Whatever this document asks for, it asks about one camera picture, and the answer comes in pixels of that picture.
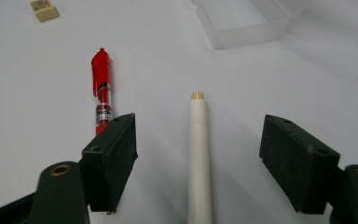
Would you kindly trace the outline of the white pen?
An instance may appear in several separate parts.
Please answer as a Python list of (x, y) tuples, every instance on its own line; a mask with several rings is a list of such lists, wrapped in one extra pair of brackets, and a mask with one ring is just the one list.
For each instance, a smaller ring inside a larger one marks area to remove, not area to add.
[(187, 224), (213, 224), (208, 110), (202, 92), (193, 92), (189, 105), (189, 178)]

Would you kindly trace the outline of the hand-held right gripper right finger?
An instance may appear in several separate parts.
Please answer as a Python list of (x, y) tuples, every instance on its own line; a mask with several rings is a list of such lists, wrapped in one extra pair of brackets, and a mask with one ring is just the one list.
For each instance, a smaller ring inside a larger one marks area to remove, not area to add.
[(339, 153), (291, 120), (266, 115), (259, 157), (297, 212), (324, 212)]

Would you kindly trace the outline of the beige eraser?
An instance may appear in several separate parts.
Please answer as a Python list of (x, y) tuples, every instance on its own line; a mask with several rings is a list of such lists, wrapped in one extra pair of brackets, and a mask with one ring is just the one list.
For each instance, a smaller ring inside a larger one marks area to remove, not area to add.
[(30, 6), (39, 22), (50, 21), (60, 16), (56, 7), (49, 0), (33, 0)]

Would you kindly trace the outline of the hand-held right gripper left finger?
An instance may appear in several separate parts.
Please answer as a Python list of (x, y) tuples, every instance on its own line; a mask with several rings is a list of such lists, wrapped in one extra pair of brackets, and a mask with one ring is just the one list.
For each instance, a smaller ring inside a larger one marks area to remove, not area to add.
[(134, 113), (112, 119), (82, 150), (81, 169), (92, 212), (117, 211), (137, 158)]

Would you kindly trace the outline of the red pen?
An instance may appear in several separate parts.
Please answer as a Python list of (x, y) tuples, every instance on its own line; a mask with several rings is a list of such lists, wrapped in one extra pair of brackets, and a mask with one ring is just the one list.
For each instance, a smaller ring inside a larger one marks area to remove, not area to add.
[(95, 128), (99, 134), (112, 119), (111, 68), (108, 53), (100, 48), (91, 60), (93, 95), (98, 100)]

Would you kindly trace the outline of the clear plastic pencil case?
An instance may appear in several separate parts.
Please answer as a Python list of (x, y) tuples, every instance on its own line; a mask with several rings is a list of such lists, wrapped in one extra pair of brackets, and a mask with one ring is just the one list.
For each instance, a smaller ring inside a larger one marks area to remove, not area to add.
[(190, 0), (214, 49), (279, 39), (311, 0)]

